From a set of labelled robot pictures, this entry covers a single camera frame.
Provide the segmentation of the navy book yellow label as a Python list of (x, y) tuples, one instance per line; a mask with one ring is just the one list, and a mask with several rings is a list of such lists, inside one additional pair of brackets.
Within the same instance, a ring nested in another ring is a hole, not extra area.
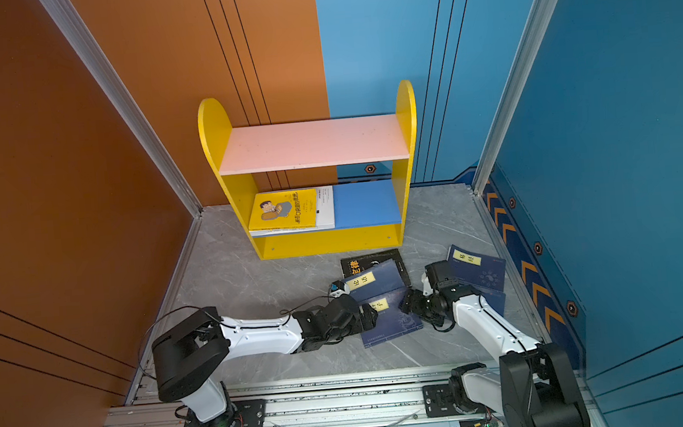
[(400, 288), (362, 302), (377, 312), (375, 327), (361, 334), (366, 349), (423, 329), (423, 322), (417, 315), (401, 310), (407, 292), (406, 288)]

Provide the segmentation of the white La Dame book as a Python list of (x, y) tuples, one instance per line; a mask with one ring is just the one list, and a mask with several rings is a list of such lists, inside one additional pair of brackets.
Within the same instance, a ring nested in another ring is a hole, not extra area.
[(271, 235), (281, 235), (281, 234), (292, 234), (292, 233), (306, 233), (321, 230), (332, 230), (336, 227), (335, 222), (335, 211), (334, 211), (334, 188), (333, 186), (315, 187), (318, 191), (318, 202), (317, 202), (317, 219), (316, 226), (306, 229), (291, 229), (291, 230), (278, 230), (278, 231), (266, 231), (266, 232), (255, 232), (250, 235), (253, 238), (256, 237), (270, 237)]

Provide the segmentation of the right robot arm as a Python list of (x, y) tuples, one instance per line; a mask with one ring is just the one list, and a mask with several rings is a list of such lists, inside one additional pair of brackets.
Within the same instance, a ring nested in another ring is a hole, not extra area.
[(403, 312), (435, 330), (445, 322), (466, 330), (497, 358), (496, 370), (483, 363), (452, 369), (446, 401), (455, 409), (503, 415), (507, 427), (592, 427), (565, 350), (521, 332), (446, 261), (427, 265), (422, 285), (408, 290)]

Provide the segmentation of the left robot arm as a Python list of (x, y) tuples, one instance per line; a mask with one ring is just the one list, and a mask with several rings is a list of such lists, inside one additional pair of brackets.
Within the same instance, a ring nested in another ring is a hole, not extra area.
[(233, 413), (229, 394), (214, 378), (224, 361), (260, 354), (311, 353), (371, 331), (379, 312), (350, 295), (280, 319), (222, 317), (199, 308), (152, 343), (158, 396), (181, 402), (201, 424)]

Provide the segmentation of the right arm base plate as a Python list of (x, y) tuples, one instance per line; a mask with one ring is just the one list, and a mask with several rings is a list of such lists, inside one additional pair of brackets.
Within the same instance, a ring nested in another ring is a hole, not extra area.
[(425, 413), (429, 419), (471, 414), (469, 410), (455, 403), (451, 386), (448, 384), (425, 385), (421, 391)]

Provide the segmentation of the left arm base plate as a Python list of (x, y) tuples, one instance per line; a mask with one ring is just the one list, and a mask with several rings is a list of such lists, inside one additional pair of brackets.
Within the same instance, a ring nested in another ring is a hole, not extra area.
[(265, 399), (232, 401), (226, 413), (201, 423), (196, 414), (186, 406), (176, 408), (176, 418), (183, 427), (263, 427), (266, 414)]

